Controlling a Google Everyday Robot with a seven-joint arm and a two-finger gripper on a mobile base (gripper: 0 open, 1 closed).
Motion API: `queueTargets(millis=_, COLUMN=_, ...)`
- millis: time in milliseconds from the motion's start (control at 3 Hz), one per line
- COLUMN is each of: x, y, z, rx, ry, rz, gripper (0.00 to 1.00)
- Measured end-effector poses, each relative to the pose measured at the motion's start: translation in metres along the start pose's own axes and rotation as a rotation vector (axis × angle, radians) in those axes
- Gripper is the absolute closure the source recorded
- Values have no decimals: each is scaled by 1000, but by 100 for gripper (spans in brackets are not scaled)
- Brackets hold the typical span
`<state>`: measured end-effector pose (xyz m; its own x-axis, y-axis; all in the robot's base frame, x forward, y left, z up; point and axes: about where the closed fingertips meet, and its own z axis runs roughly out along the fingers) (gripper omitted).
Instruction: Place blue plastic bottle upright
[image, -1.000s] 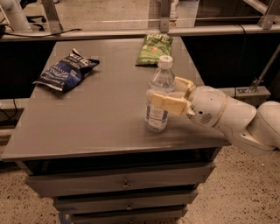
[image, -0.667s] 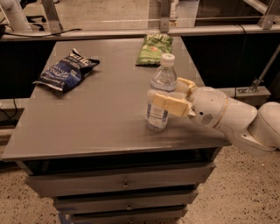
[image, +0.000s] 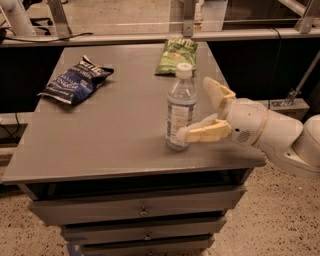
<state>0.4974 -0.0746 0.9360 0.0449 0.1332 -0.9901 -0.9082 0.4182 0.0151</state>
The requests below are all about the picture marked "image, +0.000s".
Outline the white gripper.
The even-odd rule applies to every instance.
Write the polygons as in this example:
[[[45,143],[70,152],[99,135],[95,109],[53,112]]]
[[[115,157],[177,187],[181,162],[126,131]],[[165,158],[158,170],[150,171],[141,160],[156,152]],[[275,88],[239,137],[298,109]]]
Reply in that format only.
[[[197,123],[181,127],[176,136],[182,142],[215,142],[227,137],[233,143],[251,146],[258,139],[266,123],[266,107],[247,98],[235,99],[236,94],[218,81],[205,77],[203,89],[215,111],[225,109],[221,120],[217,114],[207,116]]]

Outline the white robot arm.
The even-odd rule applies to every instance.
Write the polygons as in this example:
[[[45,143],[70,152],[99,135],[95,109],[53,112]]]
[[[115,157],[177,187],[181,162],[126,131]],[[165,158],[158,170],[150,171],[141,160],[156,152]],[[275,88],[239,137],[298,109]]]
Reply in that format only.
[[[203,88],[214,113],[198,123],[182,127],[177,138],[183,142],[214,142],[226,138],[242,146],[255,147],[269,161],[288,173],[320,176],[320,118],[306,122],[267,109],[263,104],[236,94],[206,77]]]

